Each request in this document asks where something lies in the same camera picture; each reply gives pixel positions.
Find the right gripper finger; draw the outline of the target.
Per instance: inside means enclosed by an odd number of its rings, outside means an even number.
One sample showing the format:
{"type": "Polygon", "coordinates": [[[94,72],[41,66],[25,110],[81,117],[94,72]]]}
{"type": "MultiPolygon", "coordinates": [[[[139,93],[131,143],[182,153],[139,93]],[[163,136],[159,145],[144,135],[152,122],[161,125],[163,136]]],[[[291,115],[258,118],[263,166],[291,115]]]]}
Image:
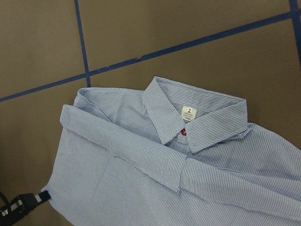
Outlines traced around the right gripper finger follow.
{"type": "Polygon", "coordinates": [[[8,201],[3,193],[0,193],[0,198],[4,201],[4,206],[0,208],[1,218],[17,218],[24,217],[37,206],[47,202],[51,196],[49,192],[41,192],[39,194],[20,194],[12,201],[8,201]]]}

